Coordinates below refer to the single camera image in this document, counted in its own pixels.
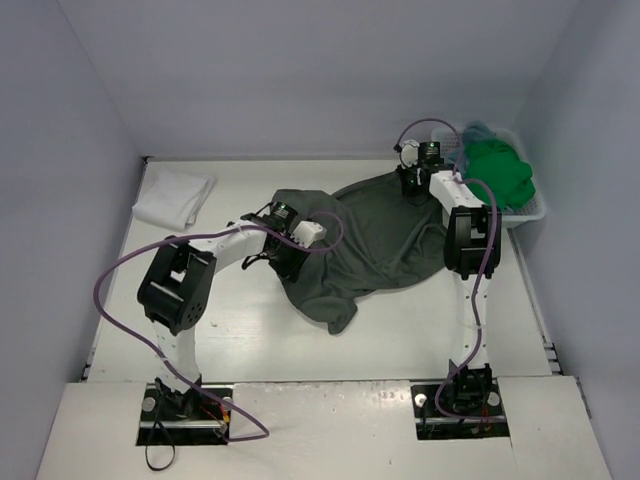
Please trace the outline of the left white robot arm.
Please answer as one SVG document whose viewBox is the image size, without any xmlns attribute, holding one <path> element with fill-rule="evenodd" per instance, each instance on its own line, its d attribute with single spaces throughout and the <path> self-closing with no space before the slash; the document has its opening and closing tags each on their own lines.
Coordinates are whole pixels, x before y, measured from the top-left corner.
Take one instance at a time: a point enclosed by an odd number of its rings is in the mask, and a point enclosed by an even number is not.
<svg viewBox="0 0 640 480">
<path fill-rule="evenodd" d="M 207 308 L 214 276 L 236 262 L 243 269 L 266 260 L 275 272 L 295 281 L 308 257 L 305 251 L 324 239 L 326 229 L 311 220 L 298 220 L 298 212 L 272 202 L 264 214 L 248 213 L 216 239 L 193 240 L 162 246 L 155 254 L 137 292 L 137 301 L 151 321 L 159 349 L 180 374 L 164 366 L 155 380 L 164 394 L 164 408 L 175 418 L 191 418 L 201 395 L 196 362 L 196 324 Z"/>
</svg>

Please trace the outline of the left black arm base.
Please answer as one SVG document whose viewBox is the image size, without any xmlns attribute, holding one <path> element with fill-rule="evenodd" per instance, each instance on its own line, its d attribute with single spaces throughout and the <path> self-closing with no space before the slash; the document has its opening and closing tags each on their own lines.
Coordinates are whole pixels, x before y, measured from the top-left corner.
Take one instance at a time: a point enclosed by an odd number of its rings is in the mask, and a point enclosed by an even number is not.
<svg viewBox="0 0 640 480">
<path fill-rule="evenodd" d="M 229 444 L 229 409 L 199 392 L 181 396 L 148 384 L 141 401 L 136 445 L 153 473 L 169 469 L 180 446 Z"/>
</svg>

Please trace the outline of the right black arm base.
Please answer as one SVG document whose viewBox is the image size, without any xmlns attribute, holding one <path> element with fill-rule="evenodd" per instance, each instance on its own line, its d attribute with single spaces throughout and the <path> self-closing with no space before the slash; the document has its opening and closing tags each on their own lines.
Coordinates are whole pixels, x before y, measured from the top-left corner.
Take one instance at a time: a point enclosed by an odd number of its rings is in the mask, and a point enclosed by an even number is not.
<svg viewBox="0 0 640 480">
<path fill-rule="evenodd" d="M 483 393 L 468 399 L 452 399 L 447 387 L 440 405 L 453 417 L 443 415 L 436 407 L 438 383 L 413 383 L 410 386 L 416 437 L 419 441 L 476 440 L 508 438 L 509 425 L 496 381 Z"/>
</svg>

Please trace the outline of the white t shirt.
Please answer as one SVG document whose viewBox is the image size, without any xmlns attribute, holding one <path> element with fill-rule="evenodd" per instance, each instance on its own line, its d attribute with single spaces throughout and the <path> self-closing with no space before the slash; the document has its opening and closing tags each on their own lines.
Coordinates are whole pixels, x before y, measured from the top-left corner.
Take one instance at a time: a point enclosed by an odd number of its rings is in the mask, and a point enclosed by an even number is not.
<svg viewBox="0 0 640 480">
<path fill-rule="evenodd" d="M 195 224 L 215 183 L 215 176 L 162 168 L 133 205 L 133 216 L 171 231 L 186 231 Z"/>
</svg>

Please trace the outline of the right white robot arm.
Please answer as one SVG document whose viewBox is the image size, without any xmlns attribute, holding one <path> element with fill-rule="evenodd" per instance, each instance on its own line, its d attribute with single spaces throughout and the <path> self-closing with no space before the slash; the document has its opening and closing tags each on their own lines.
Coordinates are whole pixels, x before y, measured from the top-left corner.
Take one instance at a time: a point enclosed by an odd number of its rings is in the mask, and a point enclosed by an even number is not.
<svg viewBox="0 0 640 480">
<path fill-rule="evenodd" d="M 493 378 L 484 316 L 489 283 L 501 258 L 501 211 L 489 189 L 488 203 L 471 191 L 472 185 L 486 185 L 463 179 L 455 165 L 444 161 L 439 143 L 397 142 L 394 151 L 402 195 L 437 200 L 446 221 L 443 256 L 456 285 L 459 327 L 447 376 L 435 393 L 435 409 L 460 423 L 488 422 Z"/>
</svg>

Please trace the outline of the grey t shirt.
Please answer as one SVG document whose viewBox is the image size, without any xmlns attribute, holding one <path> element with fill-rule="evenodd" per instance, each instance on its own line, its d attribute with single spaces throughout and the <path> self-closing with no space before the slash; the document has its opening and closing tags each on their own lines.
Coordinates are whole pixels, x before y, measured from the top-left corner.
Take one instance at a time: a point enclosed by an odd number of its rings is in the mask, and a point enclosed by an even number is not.
<svg viewBox="0 0 640 480">
<path fill-rule="evenodd" d="M 401 193 L 397 174 L 348 185 L 332 194 L 279 189 L 273 199 L 327 230 L 296 280 L 280 279 L 291 304 L 331 335 L 342 333 L 357 313 L 356 300 L 377 290 L 413 286 L 444 267 L 441 204 Z"/>
</svg>

